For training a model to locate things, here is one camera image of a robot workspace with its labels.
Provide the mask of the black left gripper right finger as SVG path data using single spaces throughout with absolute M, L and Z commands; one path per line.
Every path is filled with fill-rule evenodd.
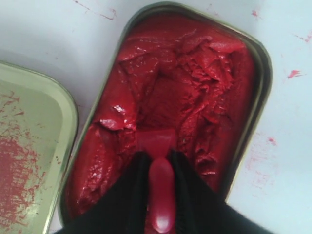
M 175 172 L 177 234 L 269 234 L 224 202 L 199 177 L 182 152 L 171 151 Z

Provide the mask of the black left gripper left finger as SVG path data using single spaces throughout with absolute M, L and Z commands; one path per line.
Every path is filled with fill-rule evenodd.
M 143 234 L 148 203 L 151 158 L 135 153 L 116 183 L 88 211 L 58 234 Z

